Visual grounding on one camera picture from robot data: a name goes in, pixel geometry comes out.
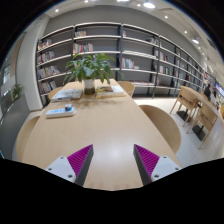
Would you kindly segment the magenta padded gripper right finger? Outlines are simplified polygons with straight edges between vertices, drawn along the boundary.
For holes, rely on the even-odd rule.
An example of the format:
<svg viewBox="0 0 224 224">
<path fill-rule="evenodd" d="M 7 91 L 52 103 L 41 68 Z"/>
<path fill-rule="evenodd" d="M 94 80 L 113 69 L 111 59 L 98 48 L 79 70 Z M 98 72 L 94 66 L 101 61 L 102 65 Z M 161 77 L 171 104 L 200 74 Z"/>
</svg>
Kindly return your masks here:
<svg viewBox="0 0 224 224">
<path fill-rule="evenodd" d="M 167 155 L 158 156 L 137 144 L 134 145 L 133 154 L 143 185 L 181 170 Z"/>
</svg>

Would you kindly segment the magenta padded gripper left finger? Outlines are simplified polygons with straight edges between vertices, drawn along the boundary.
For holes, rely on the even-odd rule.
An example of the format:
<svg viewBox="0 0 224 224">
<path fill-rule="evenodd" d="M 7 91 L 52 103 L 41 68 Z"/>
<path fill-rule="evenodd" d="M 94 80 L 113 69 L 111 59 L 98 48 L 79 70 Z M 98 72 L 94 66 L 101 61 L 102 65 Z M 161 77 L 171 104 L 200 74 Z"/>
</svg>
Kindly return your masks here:
<svg viewBox="0 0 224 224">
<path fill-rule="evenodd" d="M 46 168 L 46 171 L 83 186 L 93 154 L 93 145 L 86 146 L 68 157 L 59 156 Z"/>
</svg>

